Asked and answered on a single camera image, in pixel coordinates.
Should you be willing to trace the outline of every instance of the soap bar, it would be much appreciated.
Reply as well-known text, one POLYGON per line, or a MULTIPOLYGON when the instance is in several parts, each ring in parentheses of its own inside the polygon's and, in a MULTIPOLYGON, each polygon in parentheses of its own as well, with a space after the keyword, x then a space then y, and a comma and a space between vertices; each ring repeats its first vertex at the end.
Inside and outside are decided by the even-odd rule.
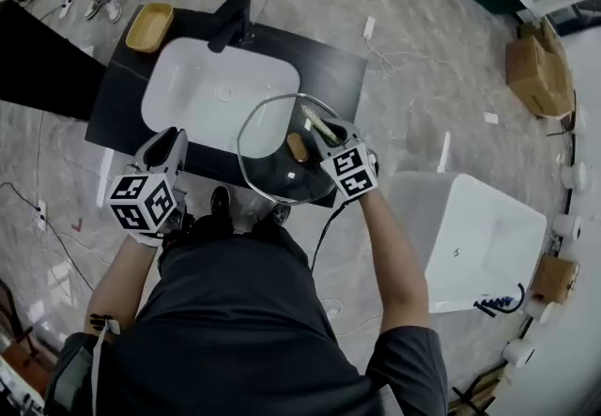
POLYGON ((307 146, 304 144, 301 135, 298 132, 292 132, 288 134, 286 138, 290 152, 297 162, 305 162, 309 159, 309 151, 307 146))

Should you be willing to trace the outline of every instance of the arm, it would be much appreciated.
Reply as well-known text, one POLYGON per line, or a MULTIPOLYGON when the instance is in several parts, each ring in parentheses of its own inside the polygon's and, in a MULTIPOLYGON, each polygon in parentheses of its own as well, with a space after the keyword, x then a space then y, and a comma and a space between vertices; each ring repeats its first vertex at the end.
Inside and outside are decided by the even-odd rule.
POLYGON ((411 243, 379 190, 360 202, 384 308, 380 333, 401 326, 429 327, 428 288, 411 243))
POLYGON ((154 260, 156 247, 149 247, 127 236, 115 260, 94 290, 85 314, 84 332, 98 335, 90 324, 90 315, 110 315, 126 330, 140 305, 142 289, 154 260))

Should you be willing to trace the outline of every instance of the white cylinder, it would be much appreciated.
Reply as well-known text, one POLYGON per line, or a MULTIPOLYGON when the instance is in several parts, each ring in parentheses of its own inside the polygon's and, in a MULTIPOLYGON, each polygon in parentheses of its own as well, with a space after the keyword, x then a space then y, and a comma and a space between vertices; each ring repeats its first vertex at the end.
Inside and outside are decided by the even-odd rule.
POLYGON ((545 324, 555 302, 544 302, 542 300, 529 300, 524 308, 524 313, 536 319, 540 324, 545 324))
POLYGON ((579 193, 585 193, 589 189, 584 162, 577 162, 571 167, 565 165, 560 169, 560 175, 565 189, 576 189, 579 193))
POLYGON ((527 339, 513 339, 503 350, 503 358, 514 367, 522 367, 534 353, 534 345, 527 339))
POLYGON ((579 104, 577 109, 576 109, 576 122, 574 124, 574 134, 575 135, 584 135, 586 134, 586 121, 587 121, 588 117, 586 114, 586 111, 584 110, 584 107, 582 107, 582 104, 579 104))
POLYGON ((553 218, 553 231, 564 238, 580 239, 582 233, 582 218, 569 214, 558 214, 553 218))

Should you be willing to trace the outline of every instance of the gray t-shirt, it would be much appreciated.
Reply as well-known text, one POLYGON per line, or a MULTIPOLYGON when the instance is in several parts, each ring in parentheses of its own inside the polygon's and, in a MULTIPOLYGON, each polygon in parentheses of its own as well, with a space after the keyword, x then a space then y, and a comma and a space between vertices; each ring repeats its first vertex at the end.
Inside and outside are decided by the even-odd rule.
MULTIPOLYGON (((96 340, 71 336, 56 375, 96 340)), ((405 416, 447 414, 434 331, 384 332, 360 375, 336 343, 306 264, 280 247, 231 238, 165 258, 135 324, 102 351, 98 414, 379 415, 385 385, 405 416)), ((47 409, 60 414, 53 390, 47 409)), ((71 412, 89 410, 83 385, 71 412)))

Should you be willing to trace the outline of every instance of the white sink basin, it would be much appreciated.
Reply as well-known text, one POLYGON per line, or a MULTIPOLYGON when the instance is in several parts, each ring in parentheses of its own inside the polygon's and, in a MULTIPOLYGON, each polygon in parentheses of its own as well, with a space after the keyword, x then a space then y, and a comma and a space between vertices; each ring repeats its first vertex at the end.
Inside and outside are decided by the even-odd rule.
MULTIPOLYGON (((197 39, 175 39, 162 50, 142 102, 142 118, 160 132, 185 129, 191 142, 236 152, 242 123, 263 99, 298 92, 301 78, 285 61, 233 47, 221 54, 197 39)), ((294 99, 264 106, 244 133, 244 155, 267 157, 286 136, 294 99)))
POLYGON ((430 312, 528 288, 547 229, 543 214, 465 174, 401 172, 389 200, 425 269, 430 312))

